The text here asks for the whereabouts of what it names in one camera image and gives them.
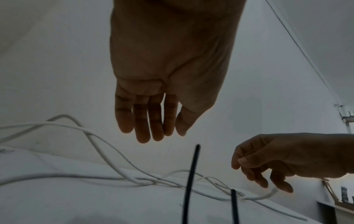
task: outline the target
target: human hand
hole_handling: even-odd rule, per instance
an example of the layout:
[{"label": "human hand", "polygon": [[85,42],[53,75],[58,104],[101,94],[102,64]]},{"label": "human hand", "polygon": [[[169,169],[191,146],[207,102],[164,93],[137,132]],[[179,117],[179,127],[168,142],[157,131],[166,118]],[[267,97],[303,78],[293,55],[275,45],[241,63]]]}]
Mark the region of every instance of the human hand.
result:
[{"label": "human hand", "polygon": [[347,134],[257,135],[236,147],[232,168],[241,167],[247,179],[264,188],[268,181],[262,173],[271,169],[271,181],[292,193],[292,186],[285,181],[288,176],[339,178],[349,173],[353,147],[353,136]]},{"label": "human hand", "polygon": [[184,136],[213,106],[245,1],[114,1],[110,51],[122,132],[135,129],[140,143],[150,140],[149,128],[155,141],[175,127]]}]

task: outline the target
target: white cable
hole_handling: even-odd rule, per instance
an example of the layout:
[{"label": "white cable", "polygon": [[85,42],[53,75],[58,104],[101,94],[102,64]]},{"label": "white cable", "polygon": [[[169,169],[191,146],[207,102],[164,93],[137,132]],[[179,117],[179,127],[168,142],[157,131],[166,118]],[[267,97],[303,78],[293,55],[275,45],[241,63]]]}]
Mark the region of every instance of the white cable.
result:
[{"label": "white cable", "polygon": [[[92,145],[94,146],[94,148],[96,149],[96,151],[99,153],[99,155],[104,159],[105,162],[107,162],[107,164],[112,168],[114,169],[118,174],[120,174],[121,176],[123,176],[125,179],[135,183],[135,184],[138,184],[138,185],[143,185],[143,186],[146,186],[146,185],[151,185],[151,184],[156,184],[156,183],[162,183],[162,184],[165,184],[165,185],[168,185],[168,186],[172,186],[172,187],[185,187],[184,185],[182,184],[179,184],[179,183],[176,183],[176,182],[173,182],[173,181],[170,181],[170,180],[166,180],[165,178],[174,174],[174,173],[177,173],[177,172],[189,172],[189,170],[177,170],[177,171],[173,171],[167,175],[164,175],[162,176],[161,178],[158,177],[158,176],[154,176],[154,175],[151,175],[149,173],[146,173],[145,171],[139,169],[138,167],[136,167],[132,162],[130,162],[122,152],[120,152],[117,148],[115,148],[113,145],[111,145],[109,142],[107,142],[106,140],[104,140],[103,138],[101,138],[100,136],[94,134],[92,131],[86,129],[86,128],[83,128],[82,125],[80,124],[80,122],[78,122],[74,117],[70,116],[70,115],[59,115],[59,116],[55,116],[51,119],[49,119],[49,121],[53,121],[53,120],[57,120],[57,119],[60,119],[60,118],[68,118],[70,120],[72,120],[75,124],[78,125],[78,127],[76,126],[71,126],[71,125],[65,125],[65,124],[61,124],[61,123],[54,123],[54,122],[38,122],[38,123],[24,123],[24,124],[11,124],[11,125],[3,125],[3,126],[0,126],[0,130],[1,129],[7,129],[7,128],[15,128],[15,127],[25,127],[25,126],[33,126],[34,127],[31,127],[29,129],[26,129],[24,131],[21,131],[19,133],[16,133],[16,134],[13,134],[13,135],[10,135],[10,136],[7,136],[7,137],[4,137],[4,138],[1,138],[0,139],[0,144],[1,143],[4,143],[4,142],[7,142],[7,141],[10,141],[12,139],[15,139],[15,138],[18,138],[20,136],[23,136],[25,134],[28,134],[36,129],[39,129],[40,127],[44,126],[44,125],[51,125],[51,126],[60,126],[60,127],[66,127],[66,128],[71,128],[71,129],[75,129],[75,130],[80,130],[82,132],[85,133],[86,137],[89,139],[89,141],[92,143]],[[148,176],[151,176],[153,178],[156,178],[157,180],[154,180],[154,179],[149,179],[149,178],[134,178],[134,177],[131,177],[130,175],[126,174],[124,171],[122,171],[120,168],[116,167],[107,157],[106,155],[103,153],[103,151],[98,147],[98,145],[96,144],[96,142],[94,141],[93,138],[91,138],[91,135],[97,137],[98,139],[102,140],[103,142],[105,142],[107,145],[109,145],[110,147],[112,147],[114,150],[116,150],[130,165],[132,165],[135,169],[139,170],[140,172],[148,175]],[[216,179],[216,178],[213,178],[213,177],[205,177],[201,174],[198,174],[196,173],[196,175],[200,176],[201,179],[205,179],[207,180],[208,182],[210,182],[213,186],[215,186],[216,188],[218,188],[219,190],[223,191],[224,193],[226,194],[230,194],[228,191],[225,191],[223,188],[226,188],[226,189],[230,189],[227,185],[225,185],[223,182],[221,182],[220,180]],[[220,183],[222,183],[224,186],[219,186],[217,184],[215,184],[214,182],[212,182],[210,179],[213,178],[217,181],[219,181]],[[211,196],[211,195],[208,195],[208,194],[205,194],[203,192],[199,192],[197,190],[192,190],[193,192],[195,193],[198,193],[200,195],[203,195],[203,196],[206,196],[206,197],[210,197],[210,198],[213,198],[213,199],[217,199],[217,200],[221,200],[221,201],[230,201],[230,199],[225,199],[225,198],[219,198],[219,197],[215,197],[215,196]],[[260,197],[239,197],[239,199],[243,199],[243,200],[252,200],[252,201],[255,201],[255,200],[262,200],[262,199],[266,199],[266,198],[269,198],[271,197],[272,195],[274,195],[275,193],[277,192],[277,189],[273,189],[270,193],[266,194],[266,195],[263,195],[263,196],[260,196]],[[284,215],[287,215],[289,217],[292,217],[292,218],[296,218],[296,219],[299,219],[299,220],[304,220],[304,221],[307,221],[306,219],[304,218],[301,218],[301,217],[297,217],[297,216],[293,216],[293,215],[290,215],[290,214],[287,214],[287,213],[284,213],[284,212],[281,212],[281,211],[278,211],[274,208],[270,208],[269,206],[266,206],[262,203],[259,203],[260,205],[264,206],[264,207],[267,207],[273,211],[277,211],[281,214],[284,214]]]}]

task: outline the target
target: white wall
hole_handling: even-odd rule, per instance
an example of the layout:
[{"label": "white wall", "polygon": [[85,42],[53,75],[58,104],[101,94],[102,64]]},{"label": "white wall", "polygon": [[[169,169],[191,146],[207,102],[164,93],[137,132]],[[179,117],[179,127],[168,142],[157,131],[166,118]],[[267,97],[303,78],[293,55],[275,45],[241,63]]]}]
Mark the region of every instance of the white wall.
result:
[{"label": "white wall", "polygon": [[[256,193],[265,190],[230,168],[237,144],[259,133],[346,132],[330,93],[269,6],[249,0],[215,107],[184,138],[174,134],[162,142],[137,143],[134,133],[119,132],[114,118],[111,7],[110,1],[61,0],[1,58],[0,123],[43,121],[68,113],[122,149],[140,168],[156,173],[188,168],[193,147],[200,143],[199,172]],[[83,135],[72,130],[46,127],[8,145],[102,162]],[[117,163],[129,167],[102,146]],[[319,181],[290,181],[295,193],[272,200],[319,220]]]}]

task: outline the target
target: black wire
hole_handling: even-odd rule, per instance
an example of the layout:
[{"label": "black wire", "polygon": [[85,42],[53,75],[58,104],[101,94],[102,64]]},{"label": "black wire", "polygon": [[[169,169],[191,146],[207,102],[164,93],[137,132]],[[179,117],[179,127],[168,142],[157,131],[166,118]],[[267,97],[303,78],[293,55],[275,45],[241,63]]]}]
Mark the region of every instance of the black wire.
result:
[{"label": "black wire", "polygon": [[231,204],[232,204],[232,217],[233,224],[239,224],[239,210],[237,208],[237,195],[234,189],[231,190]]},{"label": "black wire", "polygon": [[182,224],[188,224],[189,198],[191,197],[193,178],[194,178],[195,169],[197,167],[199,152],[200,152],[200,145],[198,144],[195,147],[191,170],[189,171],[187,186],[184,192]]}]

